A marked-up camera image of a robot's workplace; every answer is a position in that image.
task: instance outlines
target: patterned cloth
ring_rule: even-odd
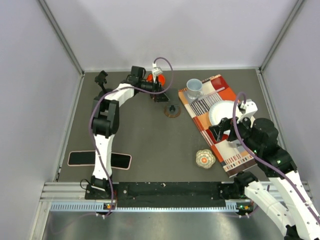
[[[209,127],[211,126],[209,120],[209,110],[211,106],[217,102],[223,100],[234,101],[236,99],[236,95],[221,75],[209,77],[203,80],[202,83],[204,96],[209,95],[210,93],[223,87],[224,90],[213,95],[209,95],[204,99],[193,102],[193,99],[188,98],[187,88],[184,88],[179,90],[179,98],[187,112],[190,114],[200,133],[209,144],[214,155],[222,164],[223,169],[231,178],[237,173],[253,167],[256,165],[256,163],[242,146],[229,146],[227,141],[228,135],[223,135],[222,141],[219,143],[215,141],[213,134],[209,130]]]

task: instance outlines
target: white plate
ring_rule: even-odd
[[[209,110],[209,120],[211,125],[218,125],[223,118],[232,118],[232,112],[234,108],[234,101],[219,101],[212,105]],[[237,117],[241,116],[241,113],[238,108],[235,110],[235,115]],[[224,134],[229,135],[230,130],[224,132]]]

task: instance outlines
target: metal floor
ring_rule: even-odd
[[[59,182],[79,182],[90,179],[92,166],[68,166],[71,151],[93,150],[88,134],[88,122],[93,99],[100,92],[94,82],[98,73],[86,73],[79,96]],[[107,88],[116,88],[129,72],[110,72]],[[174,72],[172,87],[182,89],[189,79],[200,80],[221,74],[235,93],[244,91],[256,102],[256,118],[269,118],[267,106],[254,69],[240,70],[183,70]],[[166,84],[171,74],[165,72]],[[150,96],[139,93],[120,108],[120,127],[115,135],[112,151],[132,155],[129,170],[113,170],[116,182],[195,182],[230,181],[219,162],[210,169],[196,165],[198,150],[209,148],[196,125],[183,107],[177,118],[164,114],[164,103],[155,103]],[[267,178],[257,167],[250,169],[260,180]]]
[[[58,232],[82,215],[54,212]],[[53,235],[46,227],[42,240],[283,240],[281,232],[262,210],[250,218],[235,213],[113,213],[105,220],[85,216]]]

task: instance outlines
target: white mug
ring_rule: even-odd
[[[187,88],[187,96],[190,99],[197,99],[202,97],[202,82],[199,79],[190,79],[186,82],[186,88]]]

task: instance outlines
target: white wall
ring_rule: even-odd
[[[320,1],[307,0],[265,71],[287,150],[320,211]]]
[[[81,67],[258,67],[296,0],[46,0]]]
[[[79,74],[35,0],[0,1],[0,235],[28,237]]]

